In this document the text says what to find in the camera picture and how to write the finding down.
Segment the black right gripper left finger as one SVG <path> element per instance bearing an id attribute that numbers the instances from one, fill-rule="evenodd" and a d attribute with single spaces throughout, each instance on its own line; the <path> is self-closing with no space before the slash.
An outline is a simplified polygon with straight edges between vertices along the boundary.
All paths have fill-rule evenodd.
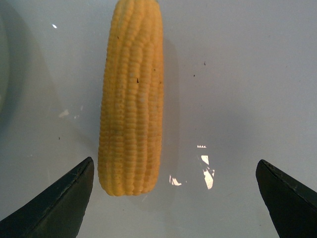
<path id="1" fill-rule="evenodd" d="M 43 192 L 0 222 L 2 238 L 77 237 L 94 181 L 86 158 Z"/>

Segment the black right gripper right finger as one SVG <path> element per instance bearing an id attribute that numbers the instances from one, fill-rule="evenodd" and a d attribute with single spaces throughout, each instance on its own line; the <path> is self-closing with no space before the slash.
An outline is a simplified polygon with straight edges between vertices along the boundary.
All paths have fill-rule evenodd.
<path id="1" fill-rule="evenodd" d="M 265 160 L 257 164 L 256 179 L 279 237 L 317 236 L 315 191 Z"/>

